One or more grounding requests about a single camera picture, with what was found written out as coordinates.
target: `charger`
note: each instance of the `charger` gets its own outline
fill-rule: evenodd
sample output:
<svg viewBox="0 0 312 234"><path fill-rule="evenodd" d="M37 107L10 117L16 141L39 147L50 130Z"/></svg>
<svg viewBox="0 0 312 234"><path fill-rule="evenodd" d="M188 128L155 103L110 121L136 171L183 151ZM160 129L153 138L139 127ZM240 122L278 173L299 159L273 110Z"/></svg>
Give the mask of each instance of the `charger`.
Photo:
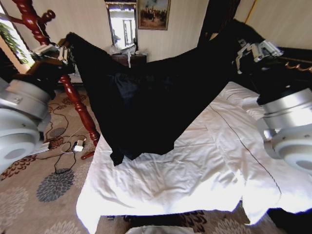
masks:
<svg viewBox="0 0 312 234"><path fill-rule="evenodd" d="M73 151L74 152L81 152L83 150L83 145L84 145L84 141L83 140L76 141L74 143Z"/></svg>

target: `white pillow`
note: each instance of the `white pillow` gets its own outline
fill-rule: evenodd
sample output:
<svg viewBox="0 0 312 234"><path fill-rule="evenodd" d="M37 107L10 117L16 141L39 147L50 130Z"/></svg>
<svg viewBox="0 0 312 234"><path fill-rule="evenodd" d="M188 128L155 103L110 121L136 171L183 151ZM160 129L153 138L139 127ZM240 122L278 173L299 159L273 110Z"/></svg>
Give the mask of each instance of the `white pillow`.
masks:
<svg viewBox="0 0 312 234"><path fill-rule="evenodd" d="M264 110L258 105L259 94L239 84L229 82L220 92L219 96L229 103L244 109L255 120L263 117Z"/></svg>

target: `black garment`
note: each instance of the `black garment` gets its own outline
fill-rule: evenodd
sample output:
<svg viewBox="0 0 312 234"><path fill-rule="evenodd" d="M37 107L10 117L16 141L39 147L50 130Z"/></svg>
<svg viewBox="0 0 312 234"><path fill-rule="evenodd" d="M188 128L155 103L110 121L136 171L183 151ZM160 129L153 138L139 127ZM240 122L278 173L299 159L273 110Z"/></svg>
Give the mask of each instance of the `black garment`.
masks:
<svg viewBox="0 0 312 234"><path fill-rule="evenodd" d="M236 75L240 38L263 39L234 21L214 40L174 58L127 68L76 34L67 35L114 165L124 155L165 154Z"/></svg>

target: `wall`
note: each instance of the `wall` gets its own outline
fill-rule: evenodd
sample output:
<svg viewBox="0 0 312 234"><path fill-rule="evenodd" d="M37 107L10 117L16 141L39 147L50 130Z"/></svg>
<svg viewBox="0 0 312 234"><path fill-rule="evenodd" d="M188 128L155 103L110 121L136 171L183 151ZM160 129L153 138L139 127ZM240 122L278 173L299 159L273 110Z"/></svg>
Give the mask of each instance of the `wall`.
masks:
<svg viewBox="0 0 312 234"><path fill-rule="evenodd" d="M208 0L171 0L167 31L138 30L138 46L149 61L182 54L197 46Z"/></svg>
<svg viewBox="0 0 312 234"><path fill-rule="evenodd" d="M12 0L1 2L9 15L20 18L20 12ZM48 9L55 12L56 18L48 22L46 27L53 42L74 32L100 48L112 44L104 0L33 0L33 6L39 16ZM30 49L39 46L26 26L15 25Z"/></svg>
<svg viewBox="0 0 312 234"><path fill-rule="evenodd" d="M20 18L12 0L1 0L7 12ZM208 0L171 0L167 31L138 30L140 49L148 49L148 61L173 57L197 46ZM56 18L47 23L51 41L75 32L99 48L112 44L104 0L33 0L38 15L52 9ZM15 24L30 49L39 46L24 25Z"/></svg>
<svg viewBox="0 0 312 234"><path fill-rule="evenodd" d="M253 0L241 0L235 18L245 21ZM312 0L257 0L247 24L277 46L312 49Z"/></svg>

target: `white cable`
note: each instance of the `white cable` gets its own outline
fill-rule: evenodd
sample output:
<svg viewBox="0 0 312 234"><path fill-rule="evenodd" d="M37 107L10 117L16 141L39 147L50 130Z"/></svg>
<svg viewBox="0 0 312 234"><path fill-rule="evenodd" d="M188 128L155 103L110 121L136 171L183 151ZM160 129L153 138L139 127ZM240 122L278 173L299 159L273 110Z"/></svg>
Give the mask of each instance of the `white cable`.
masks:
<svg viewBox="0 0 312 234"><path fill-rule="evenodd" d="M70 138L72 138L72 136L74 135L74 134L76 134L81 128L83 128L83 125L77 130L77 131L75 131L73 134L71 134L71 136L68 138L68 140L62 145L62 147L60 148L60 151L63 153L63 154L72 154L73 152L64 152L63 151L63 147L64 147L64 145L66 145L67 144L67 142L70 140Z"/></svg>

